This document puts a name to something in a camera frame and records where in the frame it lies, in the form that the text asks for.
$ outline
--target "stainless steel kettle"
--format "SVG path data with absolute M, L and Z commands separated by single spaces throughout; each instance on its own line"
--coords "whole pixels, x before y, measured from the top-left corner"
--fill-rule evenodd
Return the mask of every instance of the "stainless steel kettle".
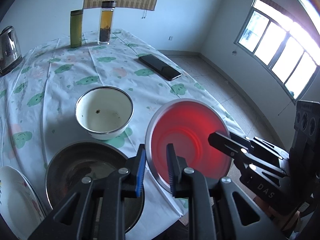
M 0 76 L 6 75 L 22 61 L 19 41 L 12 26 L 0 34 Z

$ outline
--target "glass bottle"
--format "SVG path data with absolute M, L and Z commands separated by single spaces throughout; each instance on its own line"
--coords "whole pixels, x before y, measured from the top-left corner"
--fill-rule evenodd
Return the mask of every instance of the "glass bottle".
M 116 1 L 104 1 L 101 5 L 101 15 L 100 15 L 100 31 L 99 31 L 99 41 L 98 44 L 109 45 L 111 36 L 111 25 L 113 11 L 116 7 Z
M 70 12 L 70 47 L 82 45 L 82 16 L 83 10 Z

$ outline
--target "window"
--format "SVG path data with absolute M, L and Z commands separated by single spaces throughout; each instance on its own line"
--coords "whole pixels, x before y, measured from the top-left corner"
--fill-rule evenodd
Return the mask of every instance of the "window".
M 285 9 L 254 0 L 235 42 L 279 82 L 295 103 L 307 91 L 320 64 L 320 48 Z

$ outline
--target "stainless steel plate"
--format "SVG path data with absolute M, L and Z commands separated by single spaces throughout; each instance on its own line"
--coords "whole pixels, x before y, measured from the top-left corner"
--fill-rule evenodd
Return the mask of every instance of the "stainless steel plate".
M 124 166 L 127 157 L 118 149 L 97 142 L 80 142 L 67 146 L 51 160 L 46 173 L 46 191 L 50 206 L 60 200 L 83 177 L 107 177 Z M 124 199 L 125 230 L 128 232 L 139 220 L 144 206 L 144 191 L 139 198 Z

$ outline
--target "smartphone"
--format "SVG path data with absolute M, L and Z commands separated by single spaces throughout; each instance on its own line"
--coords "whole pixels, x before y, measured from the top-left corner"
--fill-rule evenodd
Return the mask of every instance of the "smartphone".
M 172 81 L 181 76 L 179 71 L 175 70 L 173 67 L 170 67 L 167 63 L 164 63 L 162 60 L 159 60 L 157 57 L 151 54 L 141 56 L 139 57 L 139 60 L 147 64 L 166 80 Z

